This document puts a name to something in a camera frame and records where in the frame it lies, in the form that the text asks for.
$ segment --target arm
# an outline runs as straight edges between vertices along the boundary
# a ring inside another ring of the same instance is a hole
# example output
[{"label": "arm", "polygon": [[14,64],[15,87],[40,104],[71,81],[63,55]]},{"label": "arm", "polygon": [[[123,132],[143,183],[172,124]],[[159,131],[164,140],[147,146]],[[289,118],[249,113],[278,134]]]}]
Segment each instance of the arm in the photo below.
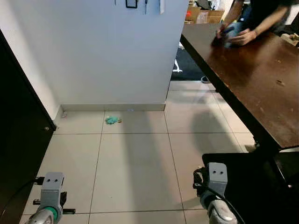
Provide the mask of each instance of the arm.
[{"label": "arm", "polygon": [[266,19],[264,19],[260,25],[255,28],[255,33],[259,36],[261,33],[265,32],[269,28],[271,28],[275,23],[280,21],[282,17],[287,12],[288,7],[279,6],[272,14],[270,14]]},{"label": "arm", "polygon": [[228,27],[229,24],[231,24],[234,20],[236,20],[242,11],[244,0],[236,0],[236,2],[233,4],[232,8],[230,9],[229,13],[224,19],[224,22],[221,24],[221,27],[217,30],[216,36],[218,39],[221,38],[221,32]]},{"label": "arm", "polygon": [[241,14],[243,8],[244,0],[236,0],[233,7],[230,9],[229,13],[224,19],[224,22],[229,25],[235,21]]},{"label": "arm", "polygon": [[279,6],[272,14],[270,14],[266,19],[264,19],[260,25],[258,25],[254,30],[246,29],[239,33],[238,36],[232,37],[229,41],[237,45],[245,45],[250,41],[256,39],[264,31],[271,28],[275,23],[280,21],[284,14],[287,12],[288,7]]}]

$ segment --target grout line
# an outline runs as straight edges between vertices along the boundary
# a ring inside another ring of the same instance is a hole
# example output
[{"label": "grout line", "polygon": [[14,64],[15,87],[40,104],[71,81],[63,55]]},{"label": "grout line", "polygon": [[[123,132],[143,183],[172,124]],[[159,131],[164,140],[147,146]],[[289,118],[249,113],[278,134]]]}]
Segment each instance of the grout line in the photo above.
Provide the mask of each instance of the grout line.
[{"label": "grout line", "polygon": [[[103,121],[102,121],[102,131],[101,131],[101,139],[100,139],[100,144],[99,144],[98,159],[97,159],[97,164],[95,166],[93,192],[94,192],[94,186],[95,186],[95,179],[97,178],[97,169],[98,169],[98,163],[99,163],[99,157],[100,157],[100,147],[101,147],[101,142],[102,142],[102,137],[103,137],[104,121],[105,121],[105,112],[104,112]],[[88,222],[87,222],[88,224],[89,224],[89,219],[90,219],[90,213],[92,211],[92,205],[93,205],[93,193],[92,193],[92,199],[90,201],[90,209],[89,209],[89,216],[88,216]]]},{"label": "grout line", "polygon": [[103,211],[103,212],[91,212],[90,214],[106,214],[106,213],[130,213],[130,212],[164,212],[164,211],[194,211],[205,209],[169,209],[169,210],[133,210],[133,211]]},{"label": "grout line", "polygon": [[[165,124],[166,124],[166,130],[167,130],[167,135],[168,135],[168,141],[169,141],[169,145],[170,145],[172,160],[173,160],[173,166],[174,166],[174,170],[176,172],[177,183],[178,183],[178,173],[177,173],[176,164],[175,164],[175,161],[174,161],[173,151],[172,151],[172,147],[171,147],[171,141],[170,141],[170,136],[169,136],[169,132],[168,132],[168,126],[167,126],[167,120],[166,120],[166,116],[165,116],[165,111],[163,112],[163,114],[164,114],[164,119],[165,119]],[[182,198],[181,188],[179,187],[179,183],[178,183],[178,192],[179,192],[179,196],[181,198],[182,209],[184,210],[183,198]],[[184,212],[183,212],[183,214],[184,214],[185,224],[187,224],[186,215],[185,215]]]},{"label": "grout line", "polygon": [[[220,107],[220,105],[219,105],[219,102],[218,102],[218,100],[217,100],[217,98],[215,97],[215,95],[214,95],[214,94],[213,94],[213,97],[214,97],[214,99],[216,100],[216,102],[217,102],[217,105],[218,105],[218,107],[220,108],[220,111],[221,111],[221,113],[222,113],[222,115],[223,115],[224,119],[225,119],[225,120],[226,120],[226,122],[228,123],[228,126],[229,126],[229,128],[230,128],[230,129],[233,131],[233,129],[232,129],[232,127],[231,127],[231,125],[229,124],[229,122],[228,122],[227,118],[225,117],[225,115],[224,115],[224,112],[222,111],[222,109],[221,109],[221,107]],[[245,151],[244,151],[244,150],[243,150],[243,148],[241,147],[241,145],[240,145],[240,143],[239,143],[239,141],[238,141],[238,139],[237,139],[237,137],[236,137],[235,133],[237,133],[237,132],[232,132],[232,134],[233,134],[233,136],[234,136],[234,138],[235,138],[235,141],[238,143],[238,146],[239,146],[239,149],[241,150],[241,152],[245,153]]]},{"label": "grout line", "polygon": [[58,133],[53,135],[67,135],[67,134],[101,134],[101,132],[98,133]]},{"label": "grout line", "polygon": [[185,91],[190,91],[190,92],[196,92],[196,91],[200,91],[200,92],[210,92],[210,93],[216,93],[216,90],[169,90],[169,92],[185,92]]},{"label": "grout line", "polygon": [[[202,209],[164,209],[164,210],[132,210],[132,211],[99,211],[99,212],[78,212],[74,215],[90,215],[90,214],[106,214],[106,213],[130,213],[130,212],[164,212],[164,211],[194,211],[194,210],[205,210]],[[33,214],[22,214],[22,216],[31,216]]]},{"label": "grout line", "polygon": [[[132,132],[132,133],[90,133],[90,134],[227,134],[227,133],[243,133],[250,134],[251,132]],[[76,135],[76,134],[54,134],[54,135]]]}]

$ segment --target black floor mat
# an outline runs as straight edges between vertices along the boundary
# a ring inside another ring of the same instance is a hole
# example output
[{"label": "black floor mat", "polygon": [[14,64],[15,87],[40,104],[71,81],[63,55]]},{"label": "black floor mat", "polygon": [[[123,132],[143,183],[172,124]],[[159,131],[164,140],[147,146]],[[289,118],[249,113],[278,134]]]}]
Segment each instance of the black floor mat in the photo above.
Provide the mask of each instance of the black floor mat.
[{"label": "black floor mat", "polygon": [[204,76],[204,73],[185,49],[178,49],[176,62],[178,67],[173,66],[171,80],[200,80]]}]

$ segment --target tiled floor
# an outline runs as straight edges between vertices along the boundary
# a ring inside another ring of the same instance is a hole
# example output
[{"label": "tiled floor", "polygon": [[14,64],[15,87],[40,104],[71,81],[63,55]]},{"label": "tiled floor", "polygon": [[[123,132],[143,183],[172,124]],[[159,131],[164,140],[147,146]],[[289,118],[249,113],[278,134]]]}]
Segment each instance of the tiled floor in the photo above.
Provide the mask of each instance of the tiled floor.
[{"label": "tiled floor", "polygon": [[[110,115],[122,123],[107,125]],[[164,112],[69,112],[58,122],[38,175],[61,171],[68,192],[60,224],[207,224],[192,189],[204,153],[246,152],[252,135],[200,82],[172,82]],[[34,186],[21,223],[37,209]]]}]

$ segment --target dark wooden table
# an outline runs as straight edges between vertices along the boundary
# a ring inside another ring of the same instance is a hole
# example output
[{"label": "dark wooden table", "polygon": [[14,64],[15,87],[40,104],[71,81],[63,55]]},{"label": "dark wooden table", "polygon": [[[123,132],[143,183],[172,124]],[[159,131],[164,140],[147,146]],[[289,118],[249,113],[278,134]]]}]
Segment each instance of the dark wooden table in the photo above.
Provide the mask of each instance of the dark wooden table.
[{"label": "dark wooden table", "polygon": [[270,32],[242,47],[214,46],[218,27],[185,25],[181,43],[264,149],[297,147],[299,49]]}]

